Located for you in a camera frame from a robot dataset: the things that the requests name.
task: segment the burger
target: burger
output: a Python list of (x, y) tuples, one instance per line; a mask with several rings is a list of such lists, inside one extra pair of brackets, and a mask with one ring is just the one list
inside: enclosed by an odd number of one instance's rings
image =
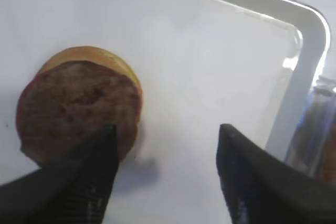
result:
[(124, 60), (96, 47), (66, 49), (43, 65), (19, 98), (21, 150), (44, 166), (114, 124), (121, 161), (136, 140), (141, 108), (140, 82)]

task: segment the white plate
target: white plate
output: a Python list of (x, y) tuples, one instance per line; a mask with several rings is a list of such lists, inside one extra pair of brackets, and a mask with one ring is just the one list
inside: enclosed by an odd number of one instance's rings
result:
[(230, 223), (219, 125), (265, 147), (302, 47), (292, 24), (218, 0), (0, 0), (0, 27), (1, 183), (36, 169), (19, 151), (15, 109), (53, 54), (102, 47), (141, 80), (141, 134), (105, 223)]

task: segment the clear plastic container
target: clear plastic container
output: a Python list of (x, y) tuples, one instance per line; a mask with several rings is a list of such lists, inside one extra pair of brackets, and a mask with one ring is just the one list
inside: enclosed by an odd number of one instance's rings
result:
[(328, 47), (324, 19), (281, 0), (0, 0), (0, 27), (0, 183), (37, 168), (20, 152), (15, 110), (53, 54), (101, 47), (139, 77), (140, 135), (105, 223), (230, 223), (215, 165), (219, 125), (265, 148), (286, 103), (282, 122), (294, 130), (301, 108), (288, 104), (305, 99)]

